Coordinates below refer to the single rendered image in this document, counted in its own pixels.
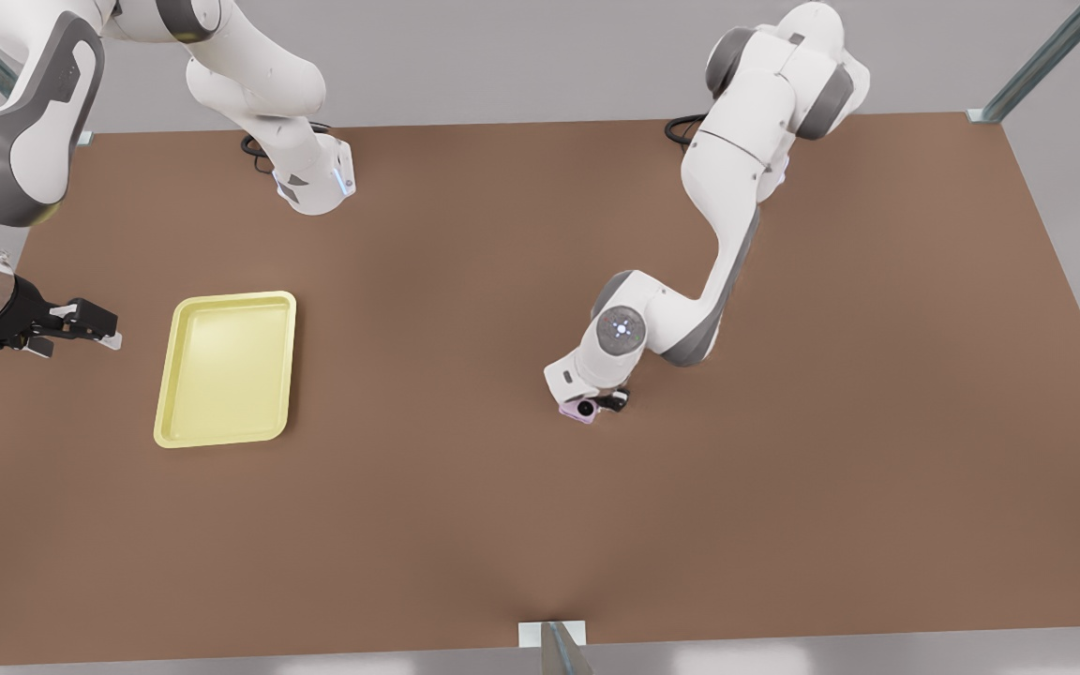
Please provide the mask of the pale yellow rectangular tray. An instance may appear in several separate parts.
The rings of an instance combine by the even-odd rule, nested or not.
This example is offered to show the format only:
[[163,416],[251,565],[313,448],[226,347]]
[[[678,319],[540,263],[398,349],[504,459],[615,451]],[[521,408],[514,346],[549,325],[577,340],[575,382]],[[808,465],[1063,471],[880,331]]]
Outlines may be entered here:
[[159,447],[266,442],[289,417],[297,303],[288,292],[191,296],[168,329]]

